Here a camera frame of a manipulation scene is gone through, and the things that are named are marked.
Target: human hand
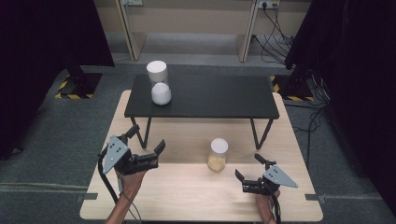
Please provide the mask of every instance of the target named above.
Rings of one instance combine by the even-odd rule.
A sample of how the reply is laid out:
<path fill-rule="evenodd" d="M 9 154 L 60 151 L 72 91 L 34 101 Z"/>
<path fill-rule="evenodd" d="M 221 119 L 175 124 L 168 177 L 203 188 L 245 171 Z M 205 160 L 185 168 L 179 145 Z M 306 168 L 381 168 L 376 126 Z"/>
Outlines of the human hand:
<path fill-rule="evenodd" d="M 133 175 L 122 175 L 116 171 L 117 177 L 122 183 L 122 191 L 130 200 L 133 201 L 137 192 L 140 190 L 146 172 L 142 171 Z"/>
<path fill-rule="evenodd" d="M 280 191 L 277 190 L 274 194 L 278 198 Z M 256 194 L 256 205 L 264 224 L 276 224 L 275 216 L 272 212 L 274 201 L 270 195 Z"/>
<path fill-rule="evenodd" d="M 122 183 L 122 197 L 117 201 L 116 206 L 114 206 L 110 215 L 106 219 L 105 223 L 108 224 L 119 224 L 124 220 L 131 203 L 134 201 L 134 197 L 140 190 L 143 182 L 143 177 L 147 171 L 139 172 L 133 175 L 121 175 L 116 171 L 118 179 Z"/>

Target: black cable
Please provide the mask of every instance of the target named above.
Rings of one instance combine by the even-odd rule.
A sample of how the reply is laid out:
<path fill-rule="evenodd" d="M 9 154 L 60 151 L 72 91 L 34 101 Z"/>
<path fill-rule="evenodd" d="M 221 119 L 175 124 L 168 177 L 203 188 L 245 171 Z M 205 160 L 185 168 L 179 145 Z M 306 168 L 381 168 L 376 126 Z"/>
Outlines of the black cable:
<path fill-rule="evenodd" d="M 308 109 L 317 109 L 314 106 L 309 106 L 309 105 L 288 105 L 288 104 L 284 104 L 285 106 L 294 106 L 294 107 L 301 107 L 301 108 L 308 108 Z"/>
<path fill-rule="evenodd" d="M 325 96 L 325 98 L 327 98 L 326 99 L 326 102 L 330 102 L 330 100 L 331 100 L 331 98 L 330 98 L 330 96 L 329 96 L 329 88 L 327 87 L 327 85 L 326 85 L 326 83 L 323 81 L 323 77 L 322 77 L 322 75 L 321 75 L 321 72 L 320 72 L 320 63 L 319 63 L 319 57 L 318 57 L 318 54 L 317 54 L 317 72 L 313 72 L 313 74 L 312 74 L 312 78 L 313 78 L 313 80 L 314 80 L 314 82 L 315 83 L 317 83 L 316 81 L 315 81 L 315 76 L 318 76 L 318 78 L 319 78 L 319 80 L 320 80 L 320 87 L 323 89 L 323 92 L 324 92 L 324 94 L 326 95 Z"/>
<path fill-rule="evenodd" d="M 137 216 L 139 217 L 139 223 L 142 223 L 142 217 L 140 216 L 139 210 L 137 210 L 136 205 L 134 205 L 134 203 L 132 203 L 132 205 L 134 206 L 134 210 L 136 210 Z M 134 216 L 134 214 L 132 213 L 131 209 L 128 209 L 129 212 L 131 213 L 131 215 L 134 217 L 134 220 L 137 221 L 137 218 Z"/>
<path fill-rule="evenodd" d="M 257 36 L 254 36 L 254 38 L 257 40 L 257 42 L 259 43 L 259 45 L 262 47 L 262 52 L 265 50 L 268 54 L 272 54 L 272 52 L 268 52 L 267 51 L 267 49 L 265 49 L 265 47 L 262 45 L 262 43 L 260 42 L 260 40 L 257 38 Z M 279 63 L 279 64 L 283 64 L 284 65 L 284 63 L 281 61 L 281 60 L 279 60 L 279 61 L 277 61 L 277 62 L 271 62 L 271 61 L 266 61 L 263 57 L 262 57 L 262 61 L 263 62 L 265 62 L 265 63 Z"/>
<path fill-rule="evenodd" d="M 312 81 L 315 84 L 315 87 L 312 90 L 315 91 L 315 95 L 321 102 L 328 104 L 330 102 L 331 98 L 328 93 L 329 91 L 328 91 L 327 85 L 323 81 L 323 78 L 320 75 L 320 70 L 318 70 L 318 73 L 315 71 L 312 71 L 312 70 L 311 70 L 311 72 L 312 72 L 312 75 L 311 75 Z"/>
<path fill-rule="evenodd" d="M 318 120 L 318 122 L 316 121 L 316 117 L 314 116 L 314 115 L 316 115 L 318 113 L 318 111 L 316 111 L 316 112 L 314 112 L 314 113 L 311 113 L 311 115 L 309 116 L 309 118 L 311 119 L 310 120 L 310 129 L 302 129 L 302 128 L 299 128 L 299 127 L 293 127 L 293 129 L 297 129 L 297 130 L 295 130 L 294 132 L 295 133 L 297 133 L 297 132 L 304 132 L 304 133 L 309 133 L 309 132 L 314 132 L 314 131 L 316 131 L 317 130 L 317 128 L 319 128 L 320 127 L 320 125 L 321 125 L 321 117 L 322 116 L 320 116 L 319 117 L 319 120 Z"/>
<path fill-rule="evenodd" d="M 102 163 L 103 163 L 103 158 L 105 157 L 106 154 L 107 154 L 107 147 L 105 149 L 103 149 L 101 154 L 99 154 L 98 172 L 99 172 L 99 176 L 102 178 L 103 182 L 105 183 L 106 188 L 108 189 L 108 192 L 110 192 L 114 203 L 117 203 L 119 198 L 117 197 L 117 194 L 114 191 L 113 187 L 111 187 L 110 182 L 108 182 L 106 175 L 103 174 L 103 164 Z"/>
<path fill-rule="evenodd" d="M 280 224 L 282 221 L 280 219 L 281 212 L 279 201 L 277 200 L 277 197 L 275 196 L 275 193 L 271 190 L 271 188 L 265 182 L 263 182 L 263 184 L 267 188 L 268 192 L 270 192 L 270 196 L 274 202 L 276 224 Z"/>
<path fill-rule="evenodd" d="M 311 126 L 312 126 L 312 123 L 315 121 L 315 118 L 318 116 L 318 114 L 320 114 L 320 112 L 324 109 L 324 108 L 326 108 L 327 106 L 325 105 L 325 106 L 323 106 L 320 110 L 318 110 L 318 112 L 315 114 L 315 116 L 311 119 L 311 122 L 309 122 L 309 126 L 308 126 L 308 130 L 309 130 L 309 132 L 308 132 L 308 146 L 307 146 L 307 148 L 306 148 L 306 169 L 307 170 L 309 170 L 309 157 L 310 157 L 310 147 L 311 147 Z"/>
<path fill-rule="evenodd" d="M 260 43 L 260 41 L 259 41 L 259 39 L 257 38 L 257 36 L 255 36 L 255 38 L 256 38 L 256 40 L 258 40 L 259 44 L 262 46 L 262 53 L 265 51 L 269 56 L 273 57 L 273 58 L 277 61 L 277 63 L 285 65 L 285 58 L 286 58 L 286 55 L 283 54 L 282 52 L 280 52 L 279 50 L 277 50 L 276 48 L 274 48 L 274 46 L 269 42 L 269 41 L 271 40 L 271 37 L 272 37 L 272 38 L 275 40 L 276 44 L 277 44 L 283 51 L 285 51 L 286 53 L 289 53 L 286 49 L 284 49 L 284 48 L 282 48 L 282 46 L 280 46 L 279 42 L 276 40 L 276 38 L 275 38 L 275 36 L 274 36 L 274 31 L 275 31 L 275 29 L 277 29 L 277 30 L 280 32 L 280 34 L 281 34 L 282 38 L 284 39 L 284 41 L 287 43 L 286 45 L 287 45 L 288 48 L 290 49 L 290 42 L 289 42 L 289 40 L 285 37 L 285 35 L 282 33 L 282 30 L 281 30 L 281 28 L 280 28 L 280 24 L 279 24 L 279 21 L 278 21 L 277 4 L 275 5 L 275 17 L 276 17 L 276 20 L 275 20 L 275 21 L 272 20 L 271 17 L 267 14 L 267 12 L 266 12 L 266 10 L 265 10 L 265 9 L 266 9 L 265 3 L 264 3 L 262 6 L 263 6 L 263 12 L 264 12 L 265 16 L 266 16 L 266 17 L 268 18 L 268 20 L 274 25 L 274 27 L 273 27 L 273 30 L 272 30 L 272 32 L 271 32 L 271 34 L 269 35 L 268 38 L 266 37 L 266 35 L 264 36 L 264 38 L 265 38 L 265 43 L 264 43 L 264 45 L 262 45 L 262 44 Z M 266 49 L 265 47 L 266 47 L 267 45 L 269 45 L 270 48 L 271 48 L 275 53 L 271 52 L 269 49 Z M 262 60 L 263 60 L 264 62 L 267 62 L 267 63 L 275 63 L 275 62 L 268 62 L 268 61 L 265 61 L 264 58 L 263 58 L 263 54 L 262 54 Z"/>

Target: gray gripper bracket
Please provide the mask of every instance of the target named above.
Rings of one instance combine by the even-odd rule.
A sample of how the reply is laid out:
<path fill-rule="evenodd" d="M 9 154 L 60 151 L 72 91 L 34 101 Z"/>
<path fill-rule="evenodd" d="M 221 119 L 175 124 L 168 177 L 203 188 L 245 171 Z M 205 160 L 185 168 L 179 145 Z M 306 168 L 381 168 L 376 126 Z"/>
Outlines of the gray gripper bracket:
<path fill-rule="evenodd" d="M 105 158 L 105 166 L 103 174 L 107 174 L 113 168 L 122 156 L 129 150 L 128 146 L 123 144 L 115 135 L 110 137 L 110 142 L 107 146 L 107 153 Z"/>
<path fill-rule="evenodd" d="M 298 188 L 296 182 L 286 175 L 276 164 L 272 165 L 262 176 L 269 179 L 274 184 Z"/>

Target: floor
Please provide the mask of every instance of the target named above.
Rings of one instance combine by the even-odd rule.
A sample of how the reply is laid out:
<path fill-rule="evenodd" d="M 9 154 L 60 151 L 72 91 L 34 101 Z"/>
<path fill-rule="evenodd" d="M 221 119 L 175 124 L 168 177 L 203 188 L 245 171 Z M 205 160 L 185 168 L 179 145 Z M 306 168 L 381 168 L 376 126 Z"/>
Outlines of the floor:
<path fill-rule="evenodd" d="M 247 61 L 240 63 L 232 35 L 150 34 L 138 61 L 131 61 L 122 33 L 106 33 L 106 37 L 116 68 L 83 67 L 104 73 L 98 87 L 101 91 L 89 101 L 55 100 L 52 95 L 64 80 L 61 73 L 23 140 L 26 150 L 0 161 L 0 223 L 102 223 L 79 217 L 81 195 L 89 185 L 97 149 L 103 144 L 117 106 L 113 100 L 121 91 L 117 88 L 126 88 L 132 70 L 144 70 L 147 63 L 161 60 L 183 69 L 203 68 L 207 73 L 291 73 L 280 63 L 268 63 L 274 59 L 262 55 L 255 40 L 250 43 Z M 264 36 L 258 38 L 264 42 Z M 285 47 L 281 41 L 278 47 L 273 44 L 279 52 L 281 46 Z M 318 112 L 323 96 L 318 89 L 312 92 L 316 98 L 313 103 L 284 103 L 305 162 L 309 163 L 307 168 L 324 215 L 319 223 L 396 223 L 370 180 L 351 167 L 331 123 Z M 314 116 L 317 128 L 310 133 L 308 143 L 304 130 Z"/>

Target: cable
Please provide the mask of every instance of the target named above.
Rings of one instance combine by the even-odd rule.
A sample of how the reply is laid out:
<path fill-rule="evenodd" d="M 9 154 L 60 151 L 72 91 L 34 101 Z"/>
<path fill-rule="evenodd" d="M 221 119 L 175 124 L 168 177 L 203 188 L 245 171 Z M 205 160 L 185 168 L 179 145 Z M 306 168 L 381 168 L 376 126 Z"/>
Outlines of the cable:
<path fill-rule="evenodd" d="M 288 105 L 288 104 L 284 104 L 286 106 L 294 106 L 294 107 L 301 107 L 301 108 L 308 108 L 308 109 L 316 109 L 316 107 L 314 106 L 309 106 L 309 105 Z"/>
<path fill-rule="evenodd" d="M 281 212 L 280 212 L 279 201 L 277 200 L 277 197 L 275 196 L 275 193 L 271 190 L 271 188 L 265 182 L 263 182 L 263 184 L 267 188 L 268 192 L 271 192 L 270 196 L 274 202 L 276 224 L 280 224 L 281 223 L 281 219 L 280 219 Z"/>
<path fill-rule="evenodd" d="M 308 70 L 308 72 L 311 72 L 311 78 L 315 85 L 315 87 L 311 90 L 315 91 L 315 95 L 321 102 L 328 104 L 331 101 L 331 97 L 330 94 L 328 93 L 329 91 L 327 85 L 324 82 L 323 78 L 321 77 L 320 69 L 318 68 L 318 72 L 315 72 L 313 70 Z"/>
<path fill-rule="evenodd" d="M 136 205 L 134 205 L 134 203 L 132 203 L 132 205 L 134 206 L 134 210 L 136 210 L 136 213 L 139 217 L 139 219 L 137 220 L 137 218 L 134 216 L 134 213 L 131 211 L 131 209 L 128 209 L 129 213 L 134 217 L 134 220 L 138 221 L 139 223 L 142 223 L 142 217 L 140 216 L 139 210 L 137 210 Z"/>
<path fill-rule="evenodd" d="M 117 197 L 117 194 L 114 191 L 113 187 L 111 186 L 110 182 L 108 182 L 106 175 L 103 174 L 103 158 L 105 157 L 106 154 L 107 154 L 107 147 L 105 149 L 103 149 L 102 153 L 100 153 L 98 155 L 99 156 L 98 172 L 99 172 L 99 176 L 102 178 L 103 182 L 105 183 L 108 192 L 110 193 L 111 197 L 113 198 L 114 203 L 117 203 L 119 198 Z M 136 210 L 137 214 L 139 215 L 140 223 L 142 223 L 142 217 L 140 216 L 139 211 L 137 210 L 137 207 L 134 205 L 134 203 L 123 192 L 121 192 L 120 194 L 123 195 L 134 206 L 134 209 Z M 131 213 L 131 215 L 134 217 L 134 219 L 136 221 L 138 221 L 137 218 L 132 213 L 131 209 L 128 209 L 128 210 Z"/>
<path fill-rule="evenodd" d="M 274 25 L 273 26 L 273 30 L 271 32 L 271 34 L 267 37 L 266 35 L 264 36 L 265 39 L 265 43 L 262 45 L 262 43 L 260 42 L 260 40 L 257 38 L 257 36 L 254 36 L 254 38 L 259 42 L 260 46 L 262 47 L 262 60 L 266 63 L 279 63 L 279 64 L 283 64 L 285 65 L 285 58 L 286 55 L 283 52 L 280 52 L 278 49 L 276 49 L 271 43 L 271 37 L 274 39 L 274 41 L 276 42 L 276 44 L 279 46 L 279 48 L 281 50 L 283 50 L 286 54 L 289 53 L 288 50 L 282 48 L 282 46 L 280 45 L 280 43 L 278 42 L 278 40 L 275 38 L 274 36 L 274 31 L 275 29 L 277 29 L 280 34 L 281 34 L 281 38 L 283 38 L 283 40 L 285 41 L 285 44 L 287 45 L 288 49 L 290 49 L 290 42 L 289 40 L 283 35 L 282 30 L 280 29 L 280 24 L 278 21 L 278 9 L 277 9 L 277 4 L 275 5 L 275 20 L 273 20 L 266 12 L 266 3 L 264 2 L 262 4 L 262 8 L 263 8 L 263 12 L 265 14 L 265 16 L 268 18 L 268 20 Z M 266 52 L 268 56 L 272 57 L 275 61 L 266 61 L 263 58 L 263 52 Z"/>
<path fill-rule="evenodd" d="M 311 133 L 313 131 L 311 131 L 311 126 L 312 124 L 315 122 L 316 117 L 318 116 L 318 114 L 320 114 L 320 112 L 326 108 L 327 106 L 323 106 L 320 110 L 318 110 L 318 112 L 315 113 L 315 116 L 311 119 L 311 122 L 309 122 L 309 126 L 308 126 L 308 146 L 306 147 L 306 169 L 309 170 L 309 157 L 310 157 L 310 147 L 311 147 Z"/>

